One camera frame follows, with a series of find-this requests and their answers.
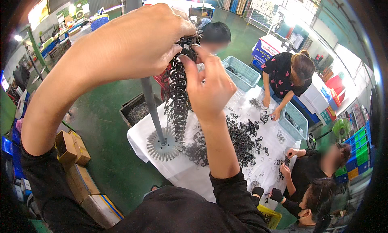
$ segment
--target storage rack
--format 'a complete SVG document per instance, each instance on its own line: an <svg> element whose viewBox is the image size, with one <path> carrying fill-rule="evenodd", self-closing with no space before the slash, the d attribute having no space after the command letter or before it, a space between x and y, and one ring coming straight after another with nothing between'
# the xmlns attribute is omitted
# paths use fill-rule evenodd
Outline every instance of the storage rack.
<svg viewBox="0 0 388 233"><path fill-rule="evenodd" d="M248 0L219 0L217 7L242 16L244 14Z"/></svg>

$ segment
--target green pole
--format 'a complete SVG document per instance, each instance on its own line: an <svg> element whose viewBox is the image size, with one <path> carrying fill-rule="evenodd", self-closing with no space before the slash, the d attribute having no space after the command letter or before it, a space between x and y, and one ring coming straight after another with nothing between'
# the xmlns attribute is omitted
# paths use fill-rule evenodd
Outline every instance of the green pole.
<svg viewBox="0 0 388 233"><path fill-rule="evenodd" d="M24 29L27 29L28 36L30 37L30 41L32 43L32 48L34 49L35 55L38 58L39 62L41 63L42 67L45 67L45 71L48 74L50 72L50 69L47 67L46 61L44 60L38 46L36 45L35 39L32 35L31 26L28 24Z"/></svg>

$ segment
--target yellow basket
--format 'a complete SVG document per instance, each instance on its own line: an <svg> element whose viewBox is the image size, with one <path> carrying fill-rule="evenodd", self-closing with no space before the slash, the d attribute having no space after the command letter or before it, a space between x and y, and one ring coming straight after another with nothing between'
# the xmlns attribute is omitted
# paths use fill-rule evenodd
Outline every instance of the yellow basket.
<svg viewBox="0 0 388 233"><path fill-rule="evenodd" d="M268 228L270 229L276 229L276 226L279 224L280 219L282 218L282 214L278 213L276 211L273 211L272 209L269 209L261 204L257 206L257 209L263 214L271 216L271 221L267 224Z"/></svg>

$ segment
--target ceiling light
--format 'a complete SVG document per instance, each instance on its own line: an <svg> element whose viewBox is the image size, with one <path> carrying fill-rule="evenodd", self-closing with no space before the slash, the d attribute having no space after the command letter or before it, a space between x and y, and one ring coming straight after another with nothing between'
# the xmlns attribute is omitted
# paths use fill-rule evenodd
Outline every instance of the ceiling light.
<svg viewBox="0 0 388 233"><path fill-rule="evenodd" d="M22 36L20 36L20 35L15 35L14 38L15 38L16 41L22 41L23 40Z"/></svg>

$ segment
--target black sleeve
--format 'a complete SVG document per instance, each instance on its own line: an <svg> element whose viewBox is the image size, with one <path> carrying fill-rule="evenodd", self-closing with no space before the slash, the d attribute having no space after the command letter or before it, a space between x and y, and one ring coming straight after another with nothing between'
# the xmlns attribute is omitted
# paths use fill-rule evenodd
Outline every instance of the black sleeve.
<svg viewBox="0 0 388 233"><path fill-rule="evenodd" d="M316 151L316 150L307 149L307 150L306 150L306 155L305 155L305 156L310 157L310 156L315 155L315 154L317 154L317 153L318 153L318 151Z"/></svg>
<svg viewBox="0 0 388 233"><path fill-rule="evenodd" d="M227 179L217 179L210 174L210 181L219 206L234 214L252 230L270 232L264 223L263 215L252 201L251 194L246 190L246 181L241 170L234 177Z"/></svg>
<svg viewBox="0 0 388 233"><path fill-rule="evenodd" d="M263 69L263 71L267 74L269 73L272 73L272 71L274 70L278 70L279 69L279 64L281 62L281 56L282 56L282 53L279 53L275 56L273 56L272 58L270 58L267 62L265 62L261 68Z"/></svg>
<svg viewBox="0 0 388 233"><path fill-rule="evenodd" d="M312 79L306 80L305 84L302 86L295 86L295 88L292 90L294 94L297 97L300 97L306 90L307 88L311 85Z"/></svg>
<svg viewBox="0 0 388 233"><path fill-rule="evenodd" d="M104 230L75 201L53 147L32 156L22 147L21 164L42 219L53 232L100 232Z"/></svg>
<svg viewBox="0 0 388 233"><path fill-rule="evenodd" d="M302 210L300 207L299 207L299 204L294 202L294 201L291 201L289 199L286 199L284 201L284 203L282 204L284 208L287 209L288 212L290 212L290 214L292 214L293 216L295 216L297 219L299 219L299 216L298 216L298 213Z"/></svg>

